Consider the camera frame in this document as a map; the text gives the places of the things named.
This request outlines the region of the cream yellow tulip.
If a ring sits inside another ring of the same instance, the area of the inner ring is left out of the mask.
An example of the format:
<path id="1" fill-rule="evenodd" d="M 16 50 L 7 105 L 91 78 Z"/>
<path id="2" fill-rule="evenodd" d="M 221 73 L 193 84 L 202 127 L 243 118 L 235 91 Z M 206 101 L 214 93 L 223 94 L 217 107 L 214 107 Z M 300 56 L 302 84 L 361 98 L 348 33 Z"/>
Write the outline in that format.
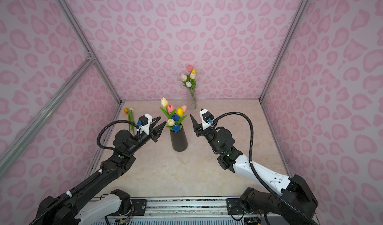
<path id="1" fill-rule="evenodd" d="M 168 100 L 166 99 L 166 98 L 162 98 L 161 99 L 161 107 L 160 107 L 160 109 L 161 109 L 161 111 L 164 113 L 164 115 L 168 118 L 168 119 L 170 119 L 171 117 L 172 117 L 172 113 L 171 114 L 169 114 L 168 113 L 168 111 L 167 111 L 167 106 L 168 105 L 170 105 L 169 104 L 169 102 L 168 102 Z"/>

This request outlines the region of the ivory white tulip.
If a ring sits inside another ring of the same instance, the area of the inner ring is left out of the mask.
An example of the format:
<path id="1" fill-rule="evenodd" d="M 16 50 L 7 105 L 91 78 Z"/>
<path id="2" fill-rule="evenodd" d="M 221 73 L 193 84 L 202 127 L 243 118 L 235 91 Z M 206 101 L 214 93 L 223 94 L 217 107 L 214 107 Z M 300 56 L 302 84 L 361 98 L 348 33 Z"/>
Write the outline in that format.
<path id="1" fill-rule="evenodd" d="M 128 120 L 130 122 L 132 122 L 133 124 L 135 124 L 135 120 L 134 120 L 134 116 L 133 116 L 133 112 L 134 112 L 134 108 L 133 107 L 129 107 L 129 114 L 128 115 Z M 134 136 L 135 135 L 135 127 L 133 125 L 129 125 L 129 131 L 131 132 L 131 134 Z"/>

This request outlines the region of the clear glass vase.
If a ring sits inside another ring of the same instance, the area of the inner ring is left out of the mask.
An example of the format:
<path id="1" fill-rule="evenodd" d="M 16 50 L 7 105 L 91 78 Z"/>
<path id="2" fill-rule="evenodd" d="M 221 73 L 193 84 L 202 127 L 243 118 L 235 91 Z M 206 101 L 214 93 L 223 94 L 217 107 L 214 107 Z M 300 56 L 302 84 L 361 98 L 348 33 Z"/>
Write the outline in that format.
<path id="1" fill-rule="evenodd" d="M 196 91 L 195 89 L 187 90 L 187 107 L 189 110 L 196 109 L 197 100 L 196 100 Z"/>

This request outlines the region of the black tapered vase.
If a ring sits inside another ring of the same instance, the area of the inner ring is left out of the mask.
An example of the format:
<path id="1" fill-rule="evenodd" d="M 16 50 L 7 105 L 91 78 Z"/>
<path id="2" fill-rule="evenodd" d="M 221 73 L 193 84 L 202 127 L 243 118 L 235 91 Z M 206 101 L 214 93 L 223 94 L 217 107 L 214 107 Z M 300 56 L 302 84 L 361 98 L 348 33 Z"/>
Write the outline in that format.
<path id="1" fill-rule="evenodd" d="M 177 152 L 183 152 L 188 147 L 188 141 L 184 128 L 178 132 L 170 131 L 172 147 Z"/>

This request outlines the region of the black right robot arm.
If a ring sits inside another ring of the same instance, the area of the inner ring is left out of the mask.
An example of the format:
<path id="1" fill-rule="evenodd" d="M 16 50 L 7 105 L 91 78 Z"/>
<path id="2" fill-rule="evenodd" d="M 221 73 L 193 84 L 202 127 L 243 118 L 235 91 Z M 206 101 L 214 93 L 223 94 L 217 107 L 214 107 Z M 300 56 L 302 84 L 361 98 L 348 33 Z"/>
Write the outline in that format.
<path id="1" fill-rule="evenodd" d="M 232 133 L 217 124 L 220 119 L 237 115 L 244 118 L 250 131 L 249 154 L 235 148 Z M 204 137 L 216 154 L 219 165 L 224 170 L 260 184 L 266 192 L 247 188 L 240 197 L 240 207 L 246 214 L 258 211 L 280 215 L 290 225 L 315 225 L 313 217 L 318 201 L 306 180 L 294 175 L 289 177 L 274 172 L 252 160 L 254 128 L 250 118 L 241 112 L 227 112 L 215 118 L 208 110 L 199 113 L 201 122 L 191 118 L 193 131 L 197 137 Z"/>

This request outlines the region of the pale cream tulip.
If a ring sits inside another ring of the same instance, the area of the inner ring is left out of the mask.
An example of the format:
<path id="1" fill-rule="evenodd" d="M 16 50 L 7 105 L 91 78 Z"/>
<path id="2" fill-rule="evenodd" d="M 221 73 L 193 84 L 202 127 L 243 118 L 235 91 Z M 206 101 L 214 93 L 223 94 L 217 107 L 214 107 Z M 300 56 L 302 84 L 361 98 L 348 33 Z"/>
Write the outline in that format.
<path id="1" fill-rule="evenodd" d="M 167 126 L 173 127 L 175 125 L 174 119 L 170 118 L 167 120 Z"/>

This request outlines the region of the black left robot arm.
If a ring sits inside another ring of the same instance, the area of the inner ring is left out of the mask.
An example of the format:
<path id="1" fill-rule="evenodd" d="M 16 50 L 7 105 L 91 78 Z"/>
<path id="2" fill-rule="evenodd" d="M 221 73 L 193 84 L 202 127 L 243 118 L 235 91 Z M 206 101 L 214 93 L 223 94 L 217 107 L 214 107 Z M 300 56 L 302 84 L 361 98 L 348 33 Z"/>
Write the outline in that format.
<path id="1" fill-rule="evenodd" d="M 39 205 L 32 225 L 85 225 L 92 224 L 107 215 L 119 212 L 129 213 L 132 204 L 127 193 L 111 194 L 97 205 L 89 202 L 107 185 L 124 175 L 135 162 L 135 153 L 147 142 L 157 142 L 166 126 L 159 123 L 160 117 L 149 114 L 139 117 L 137 124 L 128 120 L 117 120 L 106 125 L 99 133 L 96 142 L 99 148 L 111 150 L 112 155 L 101 163 L 100 168 L 76 187 L 56 198 L 49 196 Z M 115 135 L 113 147 L 103 146 L 101 137 L 113 125 L 126 123 L 137 129 L 136 135 L 129 130 L 120 130 Z"/>

